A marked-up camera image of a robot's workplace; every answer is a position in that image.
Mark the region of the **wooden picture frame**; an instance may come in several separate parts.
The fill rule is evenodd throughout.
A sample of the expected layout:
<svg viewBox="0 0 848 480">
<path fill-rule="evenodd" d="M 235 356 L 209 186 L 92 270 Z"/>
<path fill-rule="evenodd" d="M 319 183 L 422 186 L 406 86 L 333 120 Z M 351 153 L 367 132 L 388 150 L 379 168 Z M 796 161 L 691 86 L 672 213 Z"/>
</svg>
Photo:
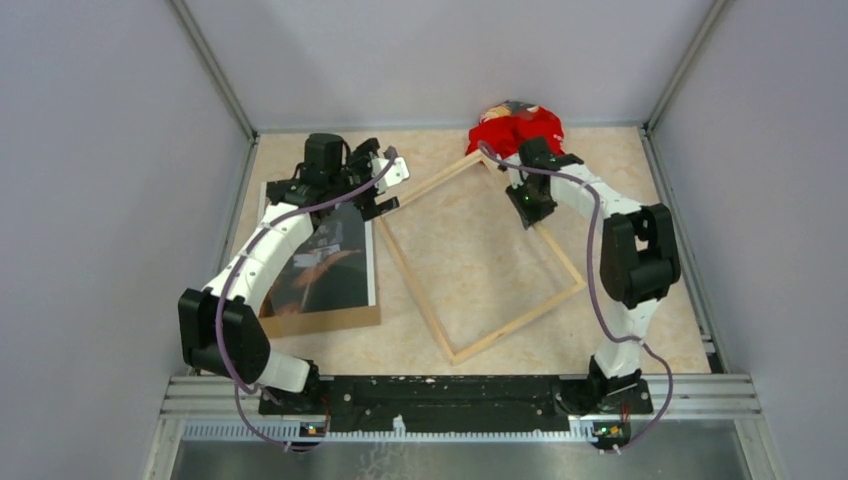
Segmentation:
<svg viewBox="0 0 848 480">
<path fill-rule="evenodd" d="M 587 282 L 543 224 L 524 228 L 506 176 L 474 152 L 376 220 L 432 338 L 456 366 L 542 318 Z"/>
</svg>

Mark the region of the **printed photo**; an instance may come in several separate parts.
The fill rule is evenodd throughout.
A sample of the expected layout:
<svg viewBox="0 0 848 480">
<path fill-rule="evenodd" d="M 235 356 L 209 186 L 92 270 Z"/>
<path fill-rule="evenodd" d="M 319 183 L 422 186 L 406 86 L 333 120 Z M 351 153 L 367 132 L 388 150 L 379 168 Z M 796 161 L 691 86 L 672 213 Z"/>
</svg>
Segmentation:
<svg viewBox="0 0 848 480">
<path fill-rule="evenodd" d="M 372 225 L 351 202 L 333 207 L 287 261 L 264 299 L 262 317 L 376 304 Z"/>
</svg>

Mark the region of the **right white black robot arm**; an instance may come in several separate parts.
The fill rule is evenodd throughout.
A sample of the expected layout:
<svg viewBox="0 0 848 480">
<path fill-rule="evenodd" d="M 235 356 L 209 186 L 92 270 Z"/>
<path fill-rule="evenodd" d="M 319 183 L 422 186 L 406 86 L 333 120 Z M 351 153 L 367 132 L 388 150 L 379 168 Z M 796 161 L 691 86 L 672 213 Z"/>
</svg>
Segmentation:
<svg viewBox="0 0 848 480">
<path fill-rule="evenodd" d="M 542 137 L 493 158 L 509 175 L 506 193 L 524 227 L 567 206 L 589 222 L 585 263 L 589 298 L 604 339 L 585 379 L 565 383 L 570 414 L 612 412 L 644 399 L 645 340 L 662 300 L 682 275 L 674 221 L 662 204 L 643 204 L 609 186 L 574 154 L 554 153 Z"/>
</svg>

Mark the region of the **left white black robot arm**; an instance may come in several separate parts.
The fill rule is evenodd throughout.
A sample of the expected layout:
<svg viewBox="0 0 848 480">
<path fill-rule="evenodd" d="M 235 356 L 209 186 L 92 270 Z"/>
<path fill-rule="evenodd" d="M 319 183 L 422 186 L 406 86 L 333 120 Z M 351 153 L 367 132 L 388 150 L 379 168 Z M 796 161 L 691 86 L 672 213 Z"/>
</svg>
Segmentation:
<svg viewBox="0 0 848 480">
<path fill-rule="evenodd" d="M 179 297 L 184 362 L 247 393 L 282 391 L 297 413 L 314 410 L 321 388 L 309 379 L 310 363 L 272 347 L 258 313 L 283 267 L 338 205 L 371 220 L 398 207 L 395 197 L 377 199 L 409 177 L 406 160 L 375 138 L 352 147 L 337 134 L 310 134 L 293 175 L 269 186 L 265 213 L 246 243 L 202 288 Z"/>
</svg>

